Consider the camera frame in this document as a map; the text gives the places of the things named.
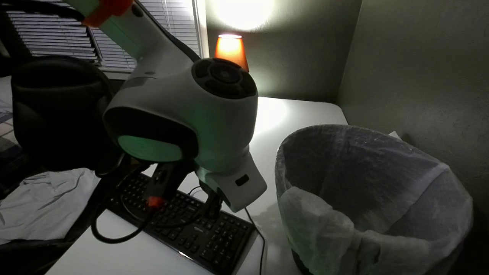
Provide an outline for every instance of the white plastic bag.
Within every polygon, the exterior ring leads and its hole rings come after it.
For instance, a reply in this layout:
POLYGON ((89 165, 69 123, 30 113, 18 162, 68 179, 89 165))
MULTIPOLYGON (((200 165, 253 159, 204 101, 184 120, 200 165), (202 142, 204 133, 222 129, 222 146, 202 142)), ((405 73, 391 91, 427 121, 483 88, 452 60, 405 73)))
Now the white plastic bag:
POLYGON ((314 275, 424 274, 472 226, 472 198, 446 164, 368 129, 291 134, 275 178, 292 249, 314 275))

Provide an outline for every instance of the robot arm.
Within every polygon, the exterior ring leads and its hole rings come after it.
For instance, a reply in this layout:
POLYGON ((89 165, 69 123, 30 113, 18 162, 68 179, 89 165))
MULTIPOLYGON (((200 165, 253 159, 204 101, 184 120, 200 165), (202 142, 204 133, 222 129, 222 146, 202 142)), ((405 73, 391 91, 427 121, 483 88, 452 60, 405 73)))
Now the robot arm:
MULTIPOLYGON (((98 6, 65 2, 85 16, 98 6)), ((232 62, 200 59, 137 1, 100 29, 137 60, 104 113, 114 142, 149 162, 194 161, 199 180, 234 212, 263 194, 248 147, 258 106, 251 76, 232 62)))

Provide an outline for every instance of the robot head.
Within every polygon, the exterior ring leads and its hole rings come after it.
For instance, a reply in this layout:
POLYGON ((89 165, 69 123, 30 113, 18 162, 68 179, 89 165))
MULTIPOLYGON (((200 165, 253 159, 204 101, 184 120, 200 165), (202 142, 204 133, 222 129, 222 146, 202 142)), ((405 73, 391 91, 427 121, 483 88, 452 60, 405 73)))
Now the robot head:
POLYGON ((258 198, 267 186, 248 150, 258 106, 251 76, 222 59, 152 77, 140 68, 157 64, 140 62, 104 113, 114 142, 142 160, 194 160, 199 179, 233 211, 258 198))

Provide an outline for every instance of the wall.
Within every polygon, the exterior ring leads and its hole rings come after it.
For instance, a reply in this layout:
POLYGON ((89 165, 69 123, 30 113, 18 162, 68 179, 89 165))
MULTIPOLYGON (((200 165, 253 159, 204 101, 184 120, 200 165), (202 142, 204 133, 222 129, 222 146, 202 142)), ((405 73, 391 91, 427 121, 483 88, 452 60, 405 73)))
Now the wall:
POLYGON ((338 99, 350 124, 396 130, 449 164, 474 198, 473 241, 486 244, 488 72, 487 0, 364 0, 338 99))
POLYGON ((361 0, 207 0, 217 36, 243 36, 259 95, 334 102, 361 0))

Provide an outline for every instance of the orange clip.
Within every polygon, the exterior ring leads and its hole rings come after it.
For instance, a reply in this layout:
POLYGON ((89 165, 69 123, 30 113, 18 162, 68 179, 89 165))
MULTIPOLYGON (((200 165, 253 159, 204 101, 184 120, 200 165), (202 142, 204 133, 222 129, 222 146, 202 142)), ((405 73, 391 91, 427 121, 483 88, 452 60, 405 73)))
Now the orange clip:
POLYGON ((123 15, 134 0, 100 0, 98 7, 83 20, 89 27, 100 27, 110 16, 123 15))

